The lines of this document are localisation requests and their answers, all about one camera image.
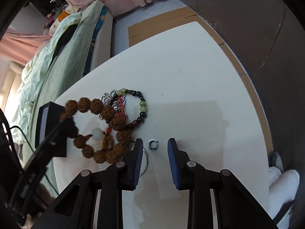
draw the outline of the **black cable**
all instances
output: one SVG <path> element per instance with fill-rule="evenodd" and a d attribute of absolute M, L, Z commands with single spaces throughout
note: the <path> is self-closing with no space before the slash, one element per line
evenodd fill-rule
<path fill-rule="evenodd" d="M 26 138 L 24 132 L 22 131 L 22 129 L 21 129 L 19 126 L 12 126 L 10 129 L 12 130 L 13 128 L 17 128 L 17 129 L 19 129 L 19 130 L 21 131 L 21 133 L 23 134 L 23 136 L 24 136 L 26 142 L 28 143 L 29 147 L 31 148 L 32 152 L 34 153 L 34 150 L 33 150 L 32 146 L 31 146 L 30 142 L 27 140 L 27 138 Z M 47 179 L 48 183 L 51 185 L 51 187 L 54 189 L 54 191 L 56 192 L 56 194 L 59 195 L 59 193 L 57 192 L 56 188 L 53 186 L 53 184 L 51 183 L 51 181 L 50 181 L 49 178 L 47 177 L 47 174 L 44 174 L 44 176 L 45 176 L 45 178 Z"/>
<path fill-rule="evenodd" d="M 24 172 L 24 169 L 22 168 L 20 162 L 19 162 L 19 158 L 18 158 L 18 155 L 16 153 L 16 149 L 14 147 L 14 142 L 13 142 L 13 139 L 12 139 L 12 134 L 11 134 L 11 130 L 10 130 L 10 126 L 9 126 L 9 123 L 3 113 L 3 111 L 0 109 L 0 122 L 4 124 L 5 126 L 5 129 L 7 130 L 6 132 L 6 135 L 8 137 L 8 143 L 9 145 L 11 146 L 11 150 L 12 150 L 12 153 L 13 153 L 13 161 L 16 162 L 16 166 L 17 168 L 19 169 L 19 173 L 22 175 L 22 177 L 24 178 L 24 181 L 25 183 L 29 186 L 29 188 L 33 191 L 34 193 L 34 196 L 36 196 L 41 202 L 42 204 L 44 204 L 46 207 L 48 207 L 48 204 L 43 200 L 43 198 L 37 194 L 36 190 L 31 186 L 29 180 L 27 179 L 27 177 L 25 176 L 25 172 Z"/>

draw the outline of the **white tabletop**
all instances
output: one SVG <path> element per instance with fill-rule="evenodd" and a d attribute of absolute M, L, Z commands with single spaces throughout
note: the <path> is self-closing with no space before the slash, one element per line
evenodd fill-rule
<path fill-rule="evenodd" d="M 133 137 L 143 139 L 149 166 L 134 192 L 123 191 L 124 228 L 186 228 L 188 191 L 177 191 L 172 181 L 167 157 L 171 137 L 206 169 L 231 170 L 266 209 L 268 161 L 256 111 L 233 65 L 197 22 L 125 50 L 78 81 L 56 102 L 64 105 L 69 99 L 101 98 L 105 92 L 121 88 L 141 91 L 148 106 L 147 118 Z M 139 101 L 127 95 L 130 121 L 138 117 Z M 95 127 L 106 130 L 105 121 L 91 113 L 77 113 L 74 120 L 83 135 Z M 159 141 L 157 151 L 148 149 L 150 139 Z M 100 149 L 93 140 L 88 143 Z M 69 139 L 67 157 L 54 158 L 59 191 L 81 170 L 95 172 L 107 166 L 84 158 Z"/>

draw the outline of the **silver ring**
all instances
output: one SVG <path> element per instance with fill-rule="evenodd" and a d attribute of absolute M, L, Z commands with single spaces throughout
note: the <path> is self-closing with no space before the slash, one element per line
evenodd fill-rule
<path fill-rule="evenodd" d="M 143 151 L 144 151 L 144 154 L 145 154 L 145 157 L 146 157 L 146 167 L 145 167 L 145 169 L 142 171 L 142 173 L 140 174 L 140 176 L 142 176 L 142 175 L 145 173 L 145 171 L 146 171 L 147 168 L 148 168 L 148 163 L 149 163 L 147 151 L 146 151 L 144 148 L 143 148 Z"/>
<path fill-rule="evenodd" d="M 157 146 L 156 147 L 152 147 L 151 146 L 152 142 L 155 142 L 157 144 Z M 156 140 L 156 139 L 151 139 L 147 144 L 148 144 L 148 148 L 151 149 L 152 151 L 157 150 L 158 147 L 159 147 L 158 140 Z"/>

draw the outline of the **orange bead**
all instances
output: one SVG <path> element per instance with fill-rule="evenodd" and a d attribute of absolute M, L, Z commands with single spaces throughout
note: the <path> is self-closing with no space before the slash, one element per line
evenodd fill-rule
<path fill-rule="evenodd" d="M 110 127 L 107 128 L 106 133 L 111 134 L 112 129 Z"/>

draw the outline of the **metal screw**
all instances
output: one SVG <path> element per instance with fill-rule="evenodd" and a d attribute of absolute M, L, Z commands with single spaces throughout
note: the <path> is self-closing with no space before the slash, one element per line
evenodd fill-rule
<path fill-rule="evenodd" d="M 86 176 L 88 176 L 89 174 L 90 174 L 90 171 L 87 170 L 87 169 L 83 170 L 83 171 L 80 173 L 80 175 L 81 175 L 82 177 L 86 177 Z"/>
<path fill-rule="evenodd" d="M 123 161 L 119 161 L 115 164 L 115 166 L 121 168 L 121 167 L 124 167 L 125 166 L 125 163 Z"/>
<path fill-rule="evenodd" d="M 188 167 L 195 167 L 196 163 L 194 161 L 188 161 L 187 165 L 188 165 Z"/>
<path fill-rule="evenodd" d="M 222 174 L 224 175 L 224 176 L 229 176 L 229 175 L 231 175 L 231 171 L 229 171 L 228 169 L 223 169 L 222 170 Z"/>

